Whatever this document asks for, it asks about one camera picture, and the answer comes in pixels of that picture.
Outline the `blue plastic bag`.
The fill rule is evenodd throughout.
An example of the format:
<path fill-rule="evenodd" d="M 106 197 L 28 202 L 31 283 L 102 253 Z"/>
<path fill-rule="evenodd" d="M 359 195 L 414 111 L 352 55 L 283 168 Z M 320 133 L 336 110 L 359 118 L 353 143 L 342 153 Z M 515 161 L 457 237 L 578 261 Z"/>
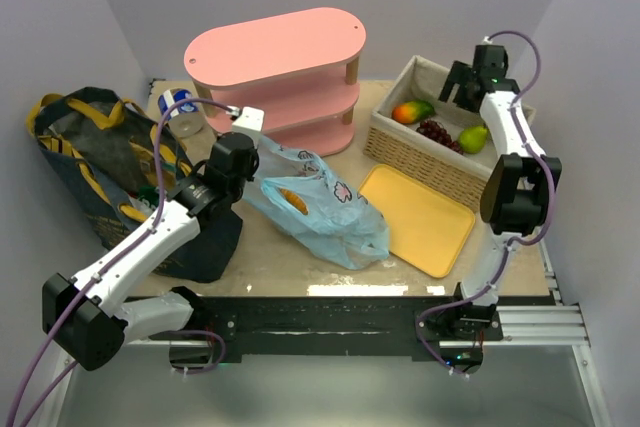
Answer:
<path fill-rule="evenodd" d="M 316 153 L 260 139 L 259 166 L 243 200 L 315 257 L 350 270 L 386 259 L 390 229 L 383 215 Z M 308 207 L 304 216 L 280 194 L 296 193 Z"/>

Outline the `long braided bread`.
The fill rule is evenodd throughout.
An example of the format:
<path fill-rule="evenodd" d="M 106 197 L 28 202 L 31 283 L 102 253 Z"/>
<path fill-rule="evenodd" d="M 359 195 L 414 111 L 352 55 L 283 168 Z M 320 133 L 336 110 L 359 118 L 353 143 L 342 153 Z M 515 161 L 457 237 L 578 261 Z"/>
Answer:
<path fill-rule="evenodd" d="M 284 188 L 280 188 L 279 192 L 282 195 L 282 197 L 292 207 L 294 207 L 297 211 L 299 211 L 302 215 L 304 215 L 304 216 L 308 215 L 309 211 L 308 211 L 308 207 L 307 207 L 306 203 L 296 193 L 294 193 L 294 192 L 292 192 L 292 191 L 290 191 L 288 189 L 284 189 Z"/>

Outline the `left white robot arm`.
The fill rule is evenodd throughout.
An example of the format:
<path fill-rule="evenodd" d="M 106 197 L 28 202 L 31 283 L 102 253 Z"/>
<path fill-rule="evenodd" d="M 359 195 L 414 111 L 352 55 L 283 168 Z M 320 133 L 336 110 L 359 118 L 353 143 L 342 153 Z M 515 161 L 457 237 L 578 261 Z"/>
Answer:
<path fill-rule="evenodd" d="M 259 165 L 256 133 L 229 132 L 213 145 L 204 174 L 183 178 L 167 201 L 115 248 L 70 279 L 42 288 L 43 330 L 85 370 L 145 337 L 204 327 L 208 309 L 186 287 L 129 301 L 130 292 L 174 251 L 230 212 Z"/>

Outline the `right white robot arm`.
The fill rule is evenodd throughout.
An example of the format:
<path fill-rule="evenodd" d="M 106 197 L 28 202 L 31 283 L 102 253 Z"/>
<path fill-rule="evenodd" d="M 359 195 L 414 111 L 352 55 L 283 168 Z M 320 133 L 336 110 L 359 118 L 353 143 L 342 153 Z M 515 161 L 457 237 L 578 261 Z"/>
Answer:
<path fill-rule="evenodd" d="M 546 233 L 555 207 L 561 161 L 546 155 L 527 124 L 522 93 L 507 77 L 508 54 L 485 40 L 473 62 L 452 64 L 439 94 L 441 102 L 477 113 L 489 129 L 497 161 L 480 197 L 487 229 L 472 273 L 460 284 L 455 304 L 478 307 L 498 302 L 498 287 L 511 255 Z"/>

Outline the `mango fruit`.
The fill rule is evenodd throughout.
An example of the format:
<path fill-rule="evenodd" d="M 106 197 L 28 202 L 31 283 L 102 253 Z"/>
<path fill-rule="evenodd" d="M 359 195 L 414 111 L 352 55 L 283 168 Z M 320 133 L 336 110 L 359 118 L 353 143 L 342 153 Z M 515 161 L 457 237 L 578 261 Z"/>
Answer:
<path fill-rule="evenodd" d="M 391 118 L 403 125 L 424 121 L 435 115 L 435 108 L 427 101 L 412 100 L 395 106 Z"/>

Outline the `dark denim tote bag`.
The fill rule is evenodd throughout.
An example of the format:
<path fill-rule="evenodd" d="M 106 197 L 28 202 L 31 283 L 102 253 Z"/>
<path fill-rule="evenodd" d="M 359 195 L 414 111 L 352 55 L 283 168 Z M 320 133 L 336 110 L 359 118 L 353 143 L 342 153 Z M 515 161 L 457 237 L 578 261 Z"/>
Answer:
<path fill-rule="evenodd" d="M 159 186 L 172 189 L 193 168 L 169 128 L 108 89 L 47 94 L 26 127 L 106 249 L 153 213 Z"/>

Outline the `green pear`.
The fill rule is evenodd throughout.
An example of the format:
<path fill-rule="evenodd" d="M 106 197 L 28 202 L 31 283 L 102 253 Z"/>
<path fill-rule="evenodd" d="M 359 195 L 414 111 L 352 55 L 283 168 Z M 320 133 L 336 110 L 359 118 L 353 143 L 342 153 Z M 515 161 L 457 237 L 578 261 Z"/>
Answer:
<path fill-rule="evenodd" d="M 489 136 L 489 130 L 485 125 L 479 125 L 464 129 L 458 136 L 458 144 L 466 154 L 475 155 L 483 150 Z"/>

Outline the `red grapes bunch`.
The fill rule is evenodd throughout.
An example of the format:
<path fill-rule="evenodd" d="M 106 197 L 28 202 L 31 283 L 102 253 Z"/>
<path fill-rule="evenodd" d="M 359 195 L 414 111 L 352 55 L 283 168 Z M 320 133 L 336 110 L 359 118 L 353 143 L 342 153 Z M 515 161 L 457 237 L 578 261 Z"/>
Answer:
<path fill-rule="evenodd" d="M 460 155 L 463 154 L 458 142 L 451 137 L 448 131 L 440 123 L 434 120 L 425 120 L 421 122 L 416 132 Z"/>

